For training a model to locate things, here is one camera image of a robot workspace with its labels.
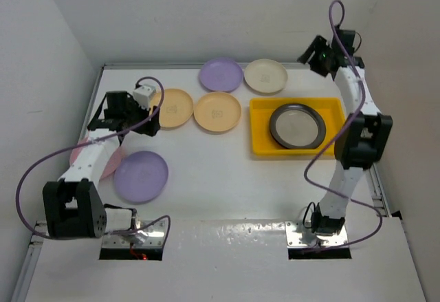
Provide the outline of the orange plate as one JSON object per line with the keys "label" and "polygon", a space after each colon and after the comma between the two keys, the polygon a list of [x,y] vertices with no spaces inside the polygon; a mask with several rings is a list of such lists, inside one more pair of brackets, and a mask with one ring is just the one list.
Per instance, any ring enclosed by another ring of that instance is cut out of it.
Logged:
{"label": "orange plate", "polygon": [[168,88],[164,90],[164,101],[159,110],[162,129],[174,129],[184,125],[193,115],[194,102],[184,90]]}
{"label": "orange plate", "polygon": [[241,113],[241,104],[233,95],[214,91],[198,100],[193,116],[206,131],[224,133],[238,125]]}

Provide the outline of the pink plate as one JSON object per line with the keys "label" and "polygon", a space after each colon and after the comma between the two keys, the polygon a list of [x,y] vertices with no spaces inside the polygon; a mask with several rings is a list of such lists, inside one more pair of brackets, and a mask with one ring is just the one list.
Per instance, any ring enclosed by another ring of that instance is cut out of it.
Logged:
{"label": "pink plate", "polygon": [[84,179],[98,185],[99,181],[111,175],[123,158],[122,147],[116,137],[75,148],[70,155],[70,167],[63,174],[66,182],[80,182]]}

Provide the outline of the cream white plate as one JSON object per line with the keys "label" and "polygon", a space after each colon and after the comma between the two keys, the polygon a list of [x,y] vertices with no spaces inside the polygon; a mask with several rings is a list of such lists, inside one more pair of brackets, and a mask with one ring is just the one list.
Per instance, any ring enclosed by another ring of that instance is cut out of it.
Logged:
{"label": "cream white plate", "polygon": [[244,69],[244,79],[247,85],[258,93],[275,94],[285,88],[288,73],[277,61],[258,59]]}

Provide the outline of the dark metal plate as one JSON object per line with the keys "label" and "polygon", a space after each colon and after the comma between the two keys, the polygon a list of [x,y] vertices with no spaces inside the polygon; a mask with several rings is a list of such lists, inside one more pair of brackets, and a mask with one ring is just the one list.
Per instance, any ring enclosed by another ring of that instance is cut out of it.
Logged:
{"label": "dark metal plate", "polygon": [[317,149],[325,140],[323,117],[310,106],[288,103],[270,116],[269,132],[286,149]]}

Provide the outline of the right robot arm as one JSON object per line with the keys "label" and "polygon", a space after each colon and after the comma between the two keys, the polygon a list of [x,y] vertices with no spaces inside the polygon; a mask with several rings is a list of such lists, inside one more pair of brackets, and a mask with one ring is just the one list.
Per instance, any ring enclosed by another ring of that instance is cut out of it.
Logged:
{"label": "right robot arm", "polygon": [[307,226],[322,236],[340,234],[357,183],[382,158],[393,126],[392,117],[382,114],[371,98],[364,63],[354,55],[356,36],[356,31],[337,26],[331,43],[317,36],[299,58],[313,72],[332,76],[347,112],[346,122],[329,143],[336,159],[333,177]]}

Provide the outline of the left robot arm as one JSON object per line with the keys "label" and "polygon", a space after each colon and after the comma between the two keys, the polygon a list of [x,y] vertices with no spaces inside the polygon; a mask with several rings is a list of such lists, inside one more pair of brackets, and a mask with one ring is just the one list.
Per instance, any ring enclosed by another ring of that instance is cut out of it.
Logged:
{"label": "left robot arm", "polygon": [[154,136],[160,130],[156,91],[146,85],[132,93],[108,91],[87,126],[78,157],[55,182],[43,187],[48,234],[52,239],[99,238],[107,214],[98,184],[111,156],[128,132]]}

